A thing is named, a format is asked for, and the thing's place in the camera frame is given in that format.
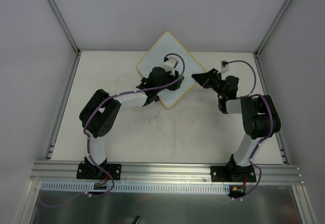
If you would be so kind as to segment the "yellow framed whiteboard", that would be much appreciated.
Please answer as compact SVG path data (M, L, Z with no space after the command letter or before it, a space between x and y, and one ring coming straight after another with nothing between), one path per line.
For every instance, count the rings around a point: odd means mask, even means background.
M182 69L185 69L179 89L176 91L165 89L158 94L162 104L171 109L195 86L196 81L192 78L192 74L205 73L206 69L171 32L167 31L138 62L137 70L143 77L148 77L154 67L163 66L163 59L169 53L179 61L176 70L181 73Z

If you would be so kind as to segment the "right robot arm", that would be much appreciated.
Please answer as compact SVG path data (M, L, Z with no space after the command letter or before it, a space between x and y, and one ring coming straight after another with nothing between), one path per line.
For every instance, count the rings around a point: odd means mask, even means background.
M221 78L218 70L193 74L192 78L204 89L218 94L218 108L223 114L241 114L244 137L235 153L223 167L211 166L213 182L256 182L253 158L263 142L279 132L281 121L269 95L238 97L239 78Z

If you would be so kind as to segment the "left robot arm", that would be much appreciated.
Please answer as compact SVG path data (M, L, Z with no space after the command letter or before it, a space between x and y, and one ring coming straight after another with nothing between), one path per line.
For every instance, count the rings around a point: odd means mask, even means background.
M85 159L90 163L88 172L94 178L101 178L106 172L106 166L103 164L107 160L105 147L98 138L105 136L112 129L119 111L148 106L158 101L158 94L165 89L176 91L184 79L183 74L154 67L134 90L109 95L99 89L94 93L79 115L83 133L87 136Z

